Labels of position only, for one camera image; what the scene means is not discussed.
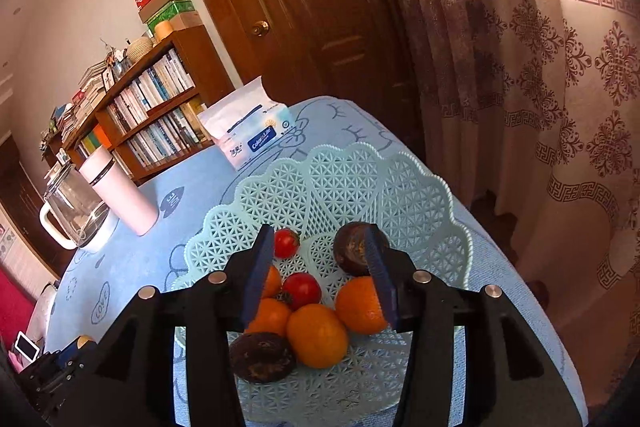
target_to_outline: metal screw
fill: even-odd
[[[222,270],[211,272],[207,277],[207,280],[211,284],[222,284],[226,281],[226,273],[224,273]]]
[[[431,274],[427,270],[416,270],[414,272],[414,281],[420,284],[431,282]]]
[[[502,288],[497,284],[490,284],[484,287],[484,293],[497,299],[500,295],[502,295]]]
[[[156,294],[156,289],[153,286],[142,286],[140,290],[138,290],[138,297],[141,299],[150,299]]]

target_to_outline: fruit basket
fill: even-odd
[[[309,272],[322,287],[322,303],[333,307],[351,277],[335,263],[332,244],[337,230],[351,221],[376,223],[391,247],[407,252],[416,267],[467,288],[471,237],[453,217],[443,179],[410,153],[383,158],[372,146],[355,143],[343,150],[315,147],[303,162],[278,159],[264,174],[242,180],[234,201],[212,208],[202,232],[188,242],[188,273],[172,289],[223,269],[268,223],[300,233],[298,254],[274,263],[282,277]],[[182,347],[185,334],[176,329]],[[230,333],[230,340],[236,336]],[[244,416],[260,423],[337,427],[379,412],[399,401],[410,345],[411,333],[389,328],[370,336],[350,333],[348,353],[334,367],[299,364],[287,378],[261,385],[237,379]]]

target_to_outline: pink thermos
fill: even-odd
[[[138,235],[145,235],[158,220],[158,208],[129,179],[110,152],[99,147],[80,168],[95,192]]]

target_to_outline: bookshelf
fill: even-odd
[[[119,124],[111,118],[108,107],[140,74],[156,64],[172,48],[175,49],[178,57],[180,57],[185,71],[191,76],[194,86],[156,105],[156,107],[148,109],[146,111],[146,119],[142,123],[138,123],[132,129],[123,132]],[[123,77],[107,91],[86,120],[68,136],[63,148],[76,166],[81,166],[84,158],[76,150],[76,146],[97,124],[100,124],[112,144],[111,149],[118,153],[131,171],[133,181],[137,184],[142,184],[156,174],[213,145],[213,143],[207,140],[192,144],[186,149],[145,166],[129,148],[128,140],[146,130],[151,124],[166,117],[195,96],[199,95],[205,104],[211,105],[232,92],[233,89],[234,87],[204,26],[194,26],[193,28],[174,31],[129,68]]]

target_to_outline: door knob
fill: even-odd
[[[258,21],[251,26],[251,33],[255,37],[263,37],[269,33],[269,23],[267,21]]]

